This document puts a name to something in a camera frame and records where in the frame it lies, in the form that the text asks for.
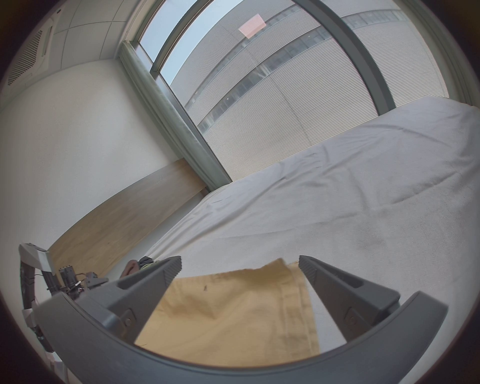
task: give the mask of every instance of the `white bed sheet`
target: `white bed sheet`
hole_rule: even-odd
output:
[[[449,305],[418,379],[480,290],[480,110],[424,97],[206,196],[147,253],[181,255],[179,276],[316,257]],[[345,343],[311,289],[320,349]]]

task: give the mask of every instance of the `yellow cloth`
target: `yellow cloth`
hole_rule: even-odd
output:
[[[267,366],[320,353],[298,263],[174,279],[135,341],[173,359]]]

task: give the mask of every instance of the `yellow fabric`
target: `yellow fabric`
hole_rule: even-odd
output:
[[[224,367],[286,363],[320,353],[298,264],[174,279],[136,345]]]

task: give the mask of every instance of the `ceiling air conditioner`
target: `ceiling air conditioner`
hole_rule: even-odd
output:
[[[6,102],[24,90],[27,82],[48,69],[53,33],[60,18],[61,9],[48,18],[34,36],[22,47],[22,52],[15,60],[1,91],[0,108]]]

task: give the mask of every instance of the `pink rectangle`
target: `pink rectangle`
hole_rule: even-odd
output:
[[[266,27],[262,17],[257,13],[249,21],[239,28],[239,31],[242,32],[247,39],[255,35],[258,31]]]

